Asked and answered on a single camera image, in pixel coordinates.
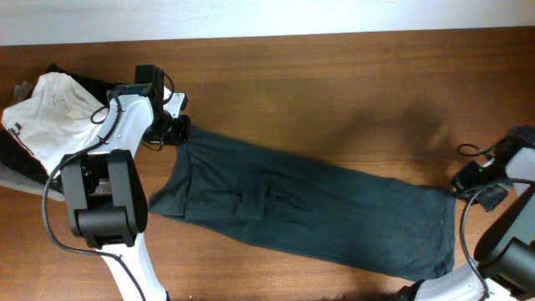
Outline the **dark green t-shirt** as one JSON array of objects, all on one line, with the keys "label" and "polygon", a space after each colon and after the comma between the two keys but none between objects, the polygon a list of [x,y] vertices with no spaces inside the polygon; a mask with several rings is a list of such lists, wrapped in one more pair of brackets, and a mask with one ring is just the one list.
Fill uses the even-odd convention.
[{"label": "dark green t-shirt", "polygon": [[455,203],[195,127],[149,209],[255,247],[419,281],[454,267]]}]

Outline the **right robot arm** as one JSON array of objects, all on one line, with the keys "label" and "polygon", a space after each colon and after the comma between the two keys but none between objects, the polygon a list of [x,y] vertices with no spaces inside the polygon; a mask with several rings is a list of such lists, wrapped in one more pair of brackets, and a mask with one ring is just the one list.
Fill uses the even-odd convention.
[{"label": "right robot arm", "polygon": [[467,212],[460,220],[466,265],[436,279],[404,286],[400,301],[529,300],[534,296],[534,129],[511,128],[494,146],[476,148],[451,180],[466,208],[494,210],[510,192],[516,200],[484,232],[474,252],[466,239]]}]

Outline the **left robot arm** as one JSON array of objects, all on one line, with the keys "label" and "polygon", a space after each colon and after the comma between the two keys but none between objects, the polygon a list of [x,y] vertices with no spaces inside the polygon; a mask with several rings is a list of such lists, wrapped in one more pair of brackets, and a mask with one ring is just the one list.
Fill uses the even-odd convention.
[{"label": "left robot arm", "polygon": [[155,65],[139,65],[132,84],[107,91],[108,113],[95,138],[56,167],[69,228],[85,240],[87,255],[104,259],[125,300],[167,300],[155,275],[144,231],[145,193],[135,167],[140,145],[160,151],[187,142],[187,97],[166,92],[171,78]]}]

